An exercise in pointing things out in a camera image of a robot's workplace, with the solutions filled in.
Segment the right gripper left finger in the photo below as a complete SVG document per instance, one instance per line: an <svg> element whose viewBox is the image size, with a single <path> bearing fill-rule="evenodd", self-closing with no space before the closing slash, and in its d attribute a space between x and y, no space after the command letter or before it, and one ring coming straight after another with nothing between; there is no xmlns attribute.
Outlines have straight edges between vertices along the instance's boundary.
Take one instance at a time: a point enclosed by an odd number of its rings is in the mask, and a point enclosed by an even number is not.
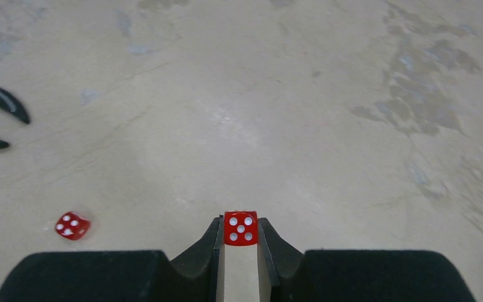
<svg viewBox="0 0 483 302"><path fill-rule="evenodd" d="M40 252L21 260L0 301L221 301L223 217L176 258L161 250Z"/></svg>

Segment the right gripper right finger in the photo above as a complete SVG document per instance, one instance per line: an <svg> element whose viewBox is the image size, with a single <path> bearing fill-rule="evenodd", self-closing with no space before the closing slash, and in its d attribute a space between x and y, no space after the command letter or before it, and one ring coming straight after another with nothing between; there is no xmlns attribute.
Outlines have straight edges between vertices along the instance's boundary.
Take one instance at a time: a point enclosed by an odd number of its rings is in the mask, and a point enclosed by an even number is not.
<svg viewBox="0 0 483 302"><path fill-rule="evenodd" d="M475 301L457 268L428 250L300 252L258 221L261 301Z"/></svg>

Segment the red dice pair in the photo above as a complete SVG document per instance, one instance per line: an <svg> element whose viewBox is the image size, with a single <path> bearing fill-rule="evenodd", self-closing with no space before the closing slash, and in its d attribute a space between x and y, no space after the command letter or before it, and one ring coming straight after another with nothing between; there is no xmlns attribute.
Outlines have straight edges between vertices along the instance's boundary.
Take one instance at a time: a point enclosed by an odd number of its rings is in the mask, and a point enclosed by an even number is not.
<svg viewBox="0 0 483 302"><path fill-rule="evenodd" d="M251 246L258 243L256 211L226 211L224 214L224 243L230 246Z"/></svg>

